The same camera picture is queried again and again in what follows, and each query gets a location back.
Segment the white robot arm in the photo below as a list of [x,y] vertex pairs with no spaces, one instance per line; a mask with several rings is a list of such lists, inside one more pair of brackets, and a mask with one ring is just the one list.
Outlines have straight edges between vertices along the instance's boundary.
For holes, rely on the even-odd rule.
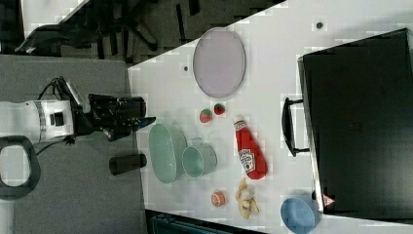
[[114,141],[153,124],[142,97],[90,94],[89,111],[75,100],[30,100],[1,103],[1,135],[24,136],[32,143],[72,140],[102,132]]

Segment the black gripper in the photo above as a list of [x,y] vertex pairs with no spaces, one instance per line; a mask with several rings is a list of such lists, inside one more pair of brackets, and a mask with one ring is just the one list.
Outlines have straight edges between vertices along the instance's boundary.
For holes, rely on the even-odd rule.
[[75,115],[75,135],[103,132],[109,141],[129,136],[156,121],[145,117],[146,101],[142,97],[112,97],[89,94],[90,111]]

